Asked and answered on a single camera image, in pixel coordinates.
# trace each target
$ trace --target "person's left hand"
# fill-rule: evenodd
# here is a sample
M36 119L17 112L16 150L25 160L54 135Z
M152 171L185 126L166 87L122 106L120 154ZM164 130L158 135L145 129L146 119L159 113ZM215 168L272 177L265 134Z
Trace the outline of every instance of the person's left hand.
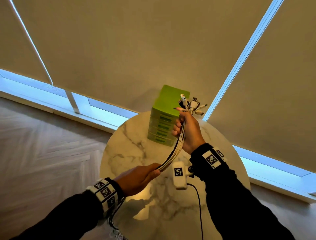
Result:
M121 173L113 180L116 181L126 197L133 196L142 191L151 180L160 175L159 163L152 163L149 166L137 166Z

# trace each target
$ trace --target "wooden floor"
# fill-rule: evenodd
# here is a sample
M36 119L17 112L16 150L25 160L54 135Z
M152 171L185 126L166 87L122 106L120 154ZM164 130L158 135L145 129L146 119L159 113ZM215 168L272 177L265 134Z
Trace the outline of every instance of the wooden floor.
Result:
M0 98L0 239L21 233L92 184L110 136ZM256 185L252 192L297 240L316 239L316 205ZM109 229L97 227L83 239L110 239Z

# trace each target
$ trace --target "beige window shade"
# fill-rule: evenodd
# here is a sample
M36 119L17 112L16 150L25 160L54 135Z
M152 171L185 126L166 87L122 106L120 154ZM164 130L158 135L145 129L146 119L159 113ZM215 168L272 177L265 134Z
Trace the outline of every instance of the beige window shade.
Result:
M211 103L271 0L14 0L55 86L150 110L163 84Z
M51 84L9 0L0 0L0 68Z
M313 172L315 9L284 1L208 120L236 146Z

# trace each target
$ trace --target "bundle of cables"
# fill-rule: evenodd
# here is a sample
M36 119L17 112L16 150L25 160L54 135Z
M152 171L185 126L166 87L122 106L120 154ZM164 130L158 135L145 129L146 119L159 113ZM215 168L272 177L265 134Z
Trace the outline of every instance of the bundle of cables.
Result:
M207 106L207 104L200 106L200 103L198 102L197 98L193 98L191 102L187 101L184 94L181 94L181 99L179 99L178 103L179 103L181 108L180 109L174 108L174 109L182 111L182 112L188 111L191 115L193 115L193 113L195 113L197 115L203 115L204 113L201 112L200 109ZM172 152L168 156L167 160L165 160L164 163L161 164L157 168L160 172L165 171L170 166L170 164L173 162L173 160L179 155L179 153L183 147L184 140L185 140L184 128L185 128L185 120L184 120L184 123L182 125L182 129L181 129L180 135L178 137L178 140L176 142L176 145L174 146L174 149L172 150ZM122 206L124 201L125 201L125 198L123 198L120 201L117 208L113 211L113 213L109 217L109 225L117 231L118 231L118 229L116 227L114 227L114 225L113 225L113 217L114 217L115 213L117 212L117 210Z

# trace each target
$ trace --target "round table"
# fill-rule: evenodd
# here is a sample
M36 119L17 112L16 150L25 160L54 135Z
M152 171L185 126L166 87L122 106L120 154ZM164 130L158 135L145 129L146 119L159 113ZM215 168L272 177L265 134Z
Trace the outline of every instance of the round table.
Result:
M101 178L114 178L138 165L166 160L173 147L147 139L149 118L150 111L138 114L113 133L103 152ZM205 141L220 148L230 169L235 170L237 178L250 189L246 169L233 146L209 123L198 121ZM184 161L190 166L189 158L190 155L182 150L175 161ZM200 195L204 239L222 239L207 209L205 183L198 177L188 177L188 182L198 189ZM202 239L196 191L191 186L187 190L176 190L171 167L142 192L127 198L113 222L128 240Z

